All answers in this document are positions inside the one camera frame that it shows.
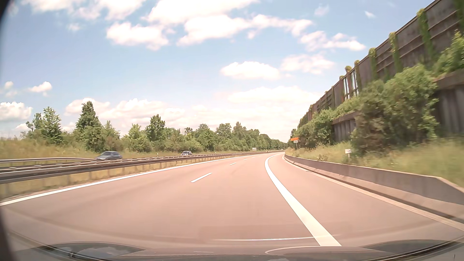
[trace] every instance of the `ivy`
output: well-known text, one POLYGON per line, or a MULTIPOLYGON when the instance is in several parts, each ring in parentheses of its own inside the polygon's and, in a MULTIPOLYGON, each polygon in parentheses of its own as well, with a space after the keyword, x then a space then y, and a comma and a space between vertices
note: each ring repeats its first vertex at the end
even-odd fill
POLYGON ((454 0, 454 6, 456 7, 456 15, 461 25, 461 31, 464 32, 464 2, 462 0, 454 0))
POLYGON ((417 12, 417 21, 419 22, 419 31, 422 36, 422 42, 425 46, 425 52, 428 56, 430 64, 436 60, 435 49, 432 44, 432 37, 429 32, 429 22, 427 21, 427 16, 424 12, 424 9, 421 8, 417 12))
POLYGON ((391 52, 393 56, 393 62, 395 64, 395 71, 396 73, 403 71, 403 65, 401 64, 400 60, 400 51, 398 48, 398 36, 396 33, 392 32, 389 34, 388 39, 390 40, 391 52))
POLYGON ((377 80, 378 75, 377 75, 377 61, 375 60, 377 58, 377 52, 375 48, 369 49, 369 59, 371 61, 371 72, 372 72, 372 79, 377 80))
POLYGON ((358 90, 362 89, 361 86, 361 73, 359 72, 359 60, 354 61, 354 71, 356 73, 356 85, 358 90))

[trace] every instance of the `treeline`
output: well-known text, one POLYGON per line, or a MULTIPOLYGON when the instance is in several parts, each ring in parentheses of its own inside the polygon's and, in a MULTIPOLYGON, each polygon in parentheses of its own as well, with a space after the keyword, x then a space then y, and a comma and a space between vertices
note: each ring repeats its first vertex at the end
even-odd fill
POLYGON ((335 110, 327 109, 313 115, 311 121, 291 131, 299 137, 299 145, 315 148, 334 144, 332 121, 351 111, 356 128, 351 133, 351 144, 358 153, 383 151, 392 146, 421 143, 440 133, 433 115, 438 99, 436 77, 464 68, 464 37, 456 32, 452 44, 434 64, 418 64, 396 73, 389 80, 376 80, 364 87, 358 96, 342 103, 335 110))
POLYGON ((22 133, 24 138, 47 144, 83 146, 94 152, 249 151, 252 148, 280 150, 287 147, 285 143, 259 133, 259 130, 247 130, 240 122, 234 127, 229 123, 220 124, 216 131, 206 124, 200 124, 196 130, 187 127, 181 131, 166 127, 159 115, 152 116, 144 129, 139 124, 132 124, 128 133, 121 137, 120 131, 110 121, 100 122, 91 101, 83 104, 79 120, 71 132, 61 128, 61 118, 51 107, 45 108, 43 113, 36 113, 32 122, 28 121, 26 125, 30 130, 22 133))

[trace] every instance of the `highway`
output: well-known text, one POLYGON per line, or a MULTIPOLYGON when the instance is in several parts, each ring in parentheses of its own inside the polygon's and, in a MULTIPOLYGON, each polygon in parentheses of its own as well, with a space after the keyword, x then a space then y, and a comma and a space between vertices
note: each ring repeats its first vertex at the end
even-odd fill
POLYGON ((141 248, 359 247, 454 240, 454 227, 294 166, 283 153, 195 163, 4 202, 18 235, 42 244, 103 241, 141 248))

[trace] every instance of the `guardrail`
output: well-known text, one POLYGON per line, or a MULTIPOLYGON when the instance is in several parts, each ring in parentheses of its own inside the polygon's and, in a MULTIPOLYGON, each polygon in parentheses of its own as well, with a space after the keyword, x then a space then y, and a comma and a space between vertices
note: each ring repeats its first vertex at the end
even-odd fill
POLYGON ((76 173, 88 172, 88 171, 110 170, 110 169, 117 169, 117 168, 122 168, 122 167, 147 165, 147 164, 153 164, 153 163, 173 162, 173 161, 179 161, 179 160, 203 159, 203 158, 221 157, 221 156, 253 155, 253 154, 271 153, 271 152, 274 152, 274 151, 151 157, 151 158, 137 158, 137 159, 122 159, 122 160, 115 160, 115 161, 92 160, 90 162, 63 163, 60 165, 48 164, 44 166, 25 166, 23 168, 15 168, 13 170, 12 169, 0 170, 0 184, 54 177, 54 176, 70 175, 70 174, 76 174, 76 173))
POLYGON ((398 202, 464 223, 464 188, 424 176, 285 155, 290 163, 398 202))

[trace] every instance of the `dry grass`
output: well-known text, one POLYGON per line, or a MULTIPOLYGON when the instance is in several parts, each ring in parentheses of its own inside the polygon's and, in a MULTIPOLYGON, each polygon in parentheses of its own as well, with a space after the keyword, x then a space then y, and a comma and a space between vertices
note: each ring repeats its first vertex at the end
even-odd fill
POLYGON ((314 150, 287 149, 288 155, 358 166, 397 170, 422 175, 440 176, 464 186, 464 139, 441 138, 436 141, 392 150, 385 154, 367 154, 363 157, 345 155, 350 142, 320 146, 314 150))

